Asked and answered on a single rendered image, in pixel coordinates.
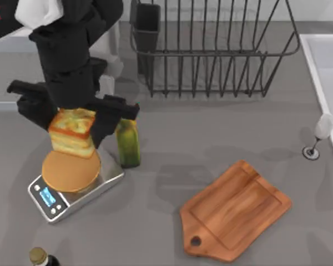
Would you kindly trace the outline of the toasted bread loaf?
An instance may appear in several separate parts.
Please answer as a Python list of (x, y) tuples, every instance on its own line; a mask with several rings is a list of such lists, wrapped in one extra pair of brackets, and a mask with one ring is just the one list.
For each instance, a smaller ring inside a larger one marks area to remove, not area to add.
[(95, 152), (90, 135), (95, 114), (95, 111), (83, 108), (59, 109), (48, 128), (53, 150), (80, 158), (90, 158)]

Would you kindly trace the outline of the green bottle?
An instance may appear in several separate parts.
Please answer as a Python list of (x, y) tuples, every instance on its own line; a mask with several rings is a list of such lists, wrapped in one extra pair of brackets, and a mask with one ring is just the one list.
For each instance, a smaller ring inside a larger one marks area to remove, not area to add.
[(135, 168), (140, 165), (140, 145), (135, 120), (121, 119), (115, 131), (119, 162), (122, 168)]

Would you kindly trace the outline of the pale grey rounded box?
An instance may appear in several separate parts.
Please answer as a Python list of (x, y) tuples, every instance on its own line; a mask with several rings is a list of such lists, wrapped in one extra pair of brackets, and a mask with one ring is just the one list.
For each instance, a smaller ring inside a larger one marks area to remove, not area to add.
[(102, 75), (99, 79), (99, 92), (98, 98), (103, 98), (105, 95), (114, 95), (115, 92), (115, 79), (109, 75)]

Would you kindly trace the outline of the round orange plate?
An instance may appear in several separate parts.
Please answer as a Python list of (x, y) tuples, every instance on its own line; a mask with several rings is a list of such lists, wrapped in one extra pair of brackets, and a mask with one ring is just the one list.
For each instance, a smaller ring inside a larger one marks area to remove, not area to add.
[(42, 163), (45, 183), (58, 192), (79, 192), (98, 177), (101, 161), (95, 151), (90, 158), (51, 151)]

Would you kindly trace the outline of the silver kitchen scale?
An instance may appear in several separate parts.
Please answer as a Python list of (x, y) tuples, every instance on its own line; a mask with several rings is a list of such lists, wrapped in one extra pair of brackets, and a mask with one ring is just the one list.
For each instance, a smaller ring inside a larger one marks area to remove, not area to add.
[(58, 192), (45, 182), (42, 175), (28, 186), (28, 194), (48, 223), (65, 219), (115, 186), (124, 177), (123, 169), (108, 151), (101, 147), (94, 156), (101, 162), (97, 176), (78, 192)]

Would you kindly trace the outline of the dark grey cutlery holder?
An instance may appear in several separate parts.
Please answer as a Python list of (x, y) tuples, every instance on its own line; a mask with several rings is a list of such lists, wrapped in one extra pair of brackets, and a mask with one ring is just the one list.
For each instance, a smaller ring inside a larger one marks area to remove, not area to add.
[(130, 25), (137, 51), (153, 53), (157, 48), (160, 32), (161, 7), (158, 4), (131, 1)]

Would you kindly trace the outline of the dark bottle with gold cap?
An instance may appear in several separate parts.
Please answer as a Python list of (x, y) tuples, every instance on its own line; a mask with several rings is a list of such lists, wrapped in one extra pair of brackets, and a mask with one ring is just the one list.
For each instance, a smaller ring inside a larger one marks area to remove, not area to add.
[(29, 260), (33, 266), (61, 266), (55, 256), (48, 254), (41, 247), (34, 247), (29, 251)]

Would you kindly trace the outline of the wooden cutting board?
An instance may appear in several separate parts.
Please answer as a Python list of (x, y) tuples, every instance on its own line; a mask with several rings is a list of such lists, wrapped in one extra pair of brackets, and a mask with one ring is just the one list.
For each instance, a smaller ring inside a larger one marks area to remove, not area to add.
[(286, 194), (239, 160), (180, 208), (184, 252), (232, 262), (291, 206)]

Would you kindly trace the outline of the clear wine glass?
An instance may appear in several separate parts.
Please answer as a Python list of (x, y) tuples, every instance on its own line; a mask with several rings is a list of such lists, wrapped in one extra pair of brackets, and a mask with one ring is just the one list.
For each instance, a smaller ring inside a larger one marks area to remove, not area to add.
[(311, 161), (318, 160), (320, 152), (317, 149), (317, 145), (320, 141), (328, 139), (333, 130), (333, 115), (330, 113), (323, 113), (319, 118), (315, 130), (315, 142), (312, 146), (306, 146), (302, 149), (302, 155)]

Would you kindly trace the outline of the white sink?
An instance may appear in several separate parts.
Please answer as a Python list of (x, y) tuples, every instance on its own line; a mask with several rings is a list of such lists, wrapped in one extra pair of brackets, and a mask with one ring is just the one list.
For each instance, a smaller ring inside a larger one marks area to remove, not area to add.
[[(300, 40), (321, 110), (333, 115), (333, 34), (302, 34)], [(333, 146), (333, 132), (330, 139)]]

